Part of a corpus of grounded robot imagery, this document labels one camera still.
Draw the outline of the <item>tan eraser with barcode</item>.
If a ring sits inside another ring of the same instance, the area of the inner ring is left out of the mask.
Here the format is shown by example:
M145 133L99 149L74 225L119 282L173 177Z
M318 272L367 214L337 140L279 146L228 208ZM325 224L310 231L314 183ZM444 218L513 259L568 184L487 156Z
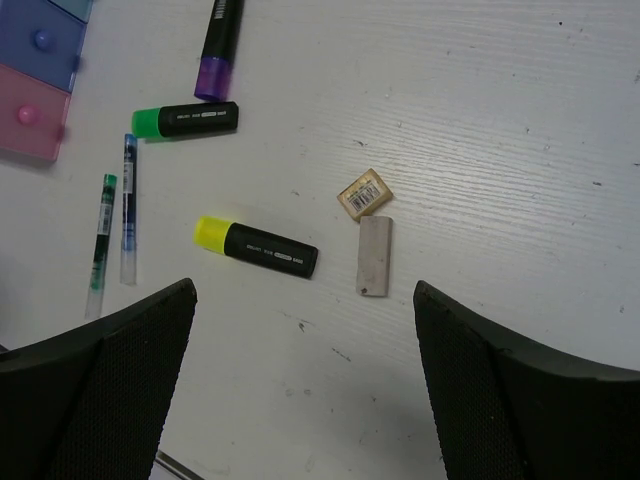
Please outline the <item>tan eraser with barcode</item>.
M393 193L372 168L343 190L337 199L352 220L359 222L393 198Z

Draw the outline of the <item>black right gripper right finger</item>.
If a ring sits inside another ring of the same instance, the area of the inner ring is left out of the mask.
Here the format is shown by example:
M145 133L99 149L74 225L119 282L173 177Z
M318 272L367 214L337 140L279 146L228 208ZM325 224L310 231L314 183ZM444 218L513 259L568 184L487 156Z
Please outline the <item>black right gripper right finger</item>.
M638 371L536 342L425 281L413 302L448 478L638 478Z

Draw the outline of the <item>purple cap black highlighter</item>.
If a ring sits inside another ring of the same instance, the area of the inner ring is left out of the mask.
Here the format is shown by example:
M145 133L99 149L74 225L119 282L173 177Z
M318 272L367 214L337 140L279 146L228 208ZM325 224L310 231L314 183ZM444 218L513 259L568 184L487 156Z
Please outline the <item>purple cap black highlighter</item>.
M198 99L227 99L244 4L244 0L214 1L194 90Z

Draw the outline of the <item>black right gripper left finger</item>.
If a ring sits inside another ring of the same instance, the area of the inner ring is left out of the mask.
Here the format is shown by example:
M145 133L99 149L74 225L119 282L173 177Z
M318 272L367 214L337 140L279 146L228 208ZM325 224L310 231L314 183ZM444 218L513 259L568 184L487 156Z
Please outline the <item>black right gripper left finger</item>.
M2 349L2 478L149 478L196 304L185 278L60 335Z

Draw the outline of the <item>blue ink pen refill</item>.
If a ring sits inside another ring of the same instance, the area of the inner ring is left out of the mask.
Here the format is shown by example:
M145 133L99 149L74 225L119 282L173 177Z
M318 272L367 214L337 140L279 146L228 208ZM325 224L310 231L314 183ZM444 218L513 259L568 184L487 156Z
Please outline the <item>blue ink pen refill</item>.
M120 264L120 281L125 285L135 285L137 279L137 159L137 138L127 133L124 136Z

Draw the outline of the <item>yellow cap black highlighter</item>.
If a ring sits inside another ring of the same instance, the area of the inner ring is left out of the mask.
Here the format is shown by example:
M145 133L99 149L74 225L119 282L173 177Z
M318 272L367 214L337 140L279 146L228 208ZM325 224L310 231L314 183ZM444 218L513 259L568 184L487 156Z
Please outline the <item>yellow cap black highlighter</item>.
M206 250L303 279L313 276L319 255L312 245L208 216L198 220L193 240Z

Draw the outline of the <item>green cap black highlighter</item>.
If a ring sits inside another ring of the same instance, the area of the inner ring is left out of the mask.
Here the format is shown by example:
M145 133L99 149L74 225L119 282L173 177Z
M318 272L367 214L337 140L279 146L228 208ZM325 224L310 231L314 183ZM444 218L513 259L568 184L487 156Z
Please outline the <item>green cap black highlighter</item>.
M197 103L137 110L131 130L142 139L193 137L233 132L238 121L235 102Z

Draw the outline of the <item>green ink pen refill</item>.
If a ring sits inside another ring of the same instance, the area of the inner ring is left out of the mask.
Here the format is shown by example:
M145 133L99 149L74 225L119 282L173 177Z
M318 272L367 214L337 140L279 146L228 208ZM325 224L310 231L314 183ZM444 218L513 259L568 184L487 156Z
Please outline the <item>green ink pen refill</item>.
M84 316L88 321L101 316L116 186L117 176L105 174Z

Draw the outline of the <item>grey rectangular eraser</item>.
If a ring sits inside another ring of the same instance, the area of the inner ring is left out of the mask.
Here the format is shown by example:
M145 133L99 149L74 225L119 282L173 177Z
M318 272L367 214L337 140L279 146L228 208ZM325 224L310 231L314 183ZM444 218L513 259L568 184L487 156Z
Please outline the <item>grey rectangular eraser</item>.
M361 296L386 297L389 291L393 220L364 216L360 221L356 291Z

